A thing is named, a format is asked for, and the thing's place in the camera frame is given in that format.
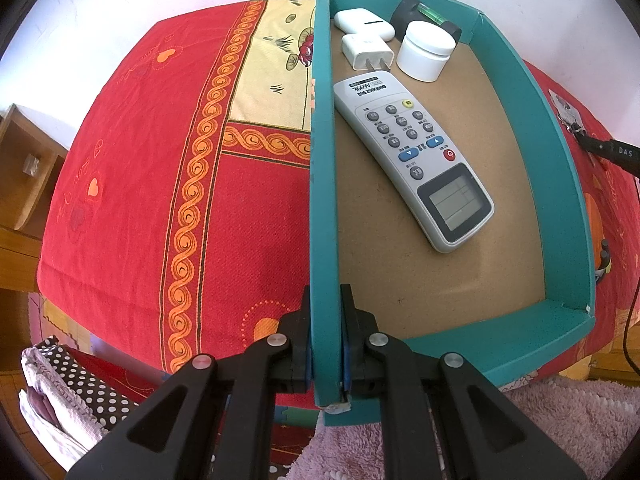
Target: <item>white plastic jar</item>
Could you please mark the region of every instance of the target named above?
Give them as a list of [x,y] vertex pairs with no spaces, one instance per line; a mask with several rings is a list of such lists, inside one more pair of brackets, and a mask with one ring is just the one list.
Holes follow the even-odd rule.
[[456,40],[446,30],[433,23],[411,22],[396,63],[418,81],[436,81],[455,47]]

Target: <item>remote control lcd screen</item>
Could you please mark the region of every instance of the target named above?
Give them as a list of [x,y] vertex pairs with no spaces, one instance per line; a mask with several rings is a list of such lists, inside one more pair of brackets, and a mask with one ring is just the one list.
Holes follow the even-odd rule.
[[452,231],[482,207],[481,197],[469,184],[468,177],[461,175],[429,196]]

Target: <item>polka dot fabric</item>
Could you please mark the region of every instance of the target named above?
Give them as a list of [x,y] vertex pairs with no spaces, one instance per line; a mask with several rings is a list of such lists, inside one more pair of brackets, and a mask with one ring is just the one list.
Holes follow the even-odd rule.
[[55,336],[46,338],[36,348],[106,430],[112,430],[138,406],[80,366]]

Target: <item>remote control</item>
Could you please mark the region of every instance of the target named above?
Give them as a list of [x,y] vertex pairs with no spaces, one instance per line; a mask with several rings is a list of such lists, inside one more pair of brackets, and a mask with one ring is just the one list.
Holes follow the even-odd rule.
[[494,202],[449,136],[389,72],[334,85],[335,107],[373,154],[431,245],[450,253],[494,214]]

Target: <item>orange heart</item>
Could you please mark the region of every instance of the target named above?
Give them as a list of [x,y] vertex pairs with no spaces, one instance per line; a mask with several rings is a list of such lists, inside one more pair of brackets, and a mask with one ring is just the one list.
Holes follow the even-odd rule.
[[175,54],[174,48],[163,50],[160,54],[158,54],[158,57],[156,59],[158,60],[158,63],[164,63],[167,59],[169,59],[169,56],[172,56],[173,54]]
[[89,191],[87,191],[87,194],[90,196],[98,196],[98,192],[100,191],[100,189],[98,188],[98,179],[94,178],[90,183],[89,183]]

